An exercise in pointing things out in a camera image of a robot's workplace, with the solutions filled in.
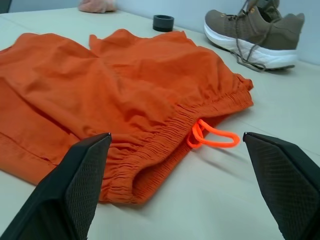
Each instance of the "orange drawstring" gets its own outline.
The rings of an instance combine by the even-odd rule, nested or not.
[[[205,140],[204,135],[203,135],[204,129],[206,129],[209,133],[232,139],[232,142],[220,142],[220,141]],[[191,141],[190,141],[191,134],[193,134],[194,138],[198,141],[198,143],[196,143],[196,144],[191,143]],[[191,148],[198,148],[202,144],[206,144],[206,145],[209,145],[210,147],[214,147],[214,148],[233,148],[236,145],[238,145],[238,143],[240,142],[240,138],[238,137],[238,135],[236,135],[233,132],[221,131],[221,130],[215,129],[215,128],[209,126],[202,119],[199,119],[195,123],[195,125],[193,125],[192,131],[189,133],[189,135],[186,139],[186,142]]]

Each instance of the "table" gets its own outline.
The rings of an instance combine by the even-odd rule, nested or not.
[[[160,34],[152,20],[76,8],[0,14],[0,50],[22,33],[55,33],[85,47],[89,35],[104,38],[124,28],[139,37]],[[214,50],[235,73],[253,80],[255,105],[218,126],[242,136],[256,132],[299,145],[320,166],[320,66],[299,62],[291,70],[258,73],[210,44],[202,33],[185,31],[197,45]],[[207,139],[217,139],[208,135]],[[34,186],[0,171],[0,234]],[[263,200],[244,143],[232,149],[203,146],[190,152],[144,206],[98,204],[89,240],[283,240]]]

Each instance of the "black roll of tape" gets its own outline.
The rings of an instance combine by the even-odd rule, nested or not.
[[[175,19],[167,15],[153,16],[153,29],[159,32],[171,32],[174,28]]]

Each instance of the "sneaker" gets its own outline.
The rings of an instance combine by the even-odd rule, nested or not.
[[[250,69],[292,68],[305,15],[282,17],[278,6],[279,0],[246,0],[238,15],[211,10],[205,16],[205,35]]]

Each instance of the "orange fabric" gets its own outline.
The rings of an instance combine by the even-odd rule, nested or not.
[[[209,133],[230,138],[232,139],[232,142],[220,142],[220,141],[209,141],[204,139],[204,133],[203,130],[207,130]],[[194,136],[194,138],[198,141],[198,143],[192,143],[191,142],[191,136]],[[189,133],[187,137],[187,143],[191,148],[198,148],[202,144],[209,145],[213,148],[233,148],[237,146],[240,142],[240,138],[237,134],[229,131],[221,131],[218,129],[215,129],[211,127],[209,124],[207,124],[202,119],[199,119],[195,125],[193,125],[191,132]]]
[[[184,32],[55,34],[0,51],[0,168],[37,184],[77,141],[112,133],[100,200],[141,204],[191,150],[198,119],[215,127],[251,106],[252,82]]]

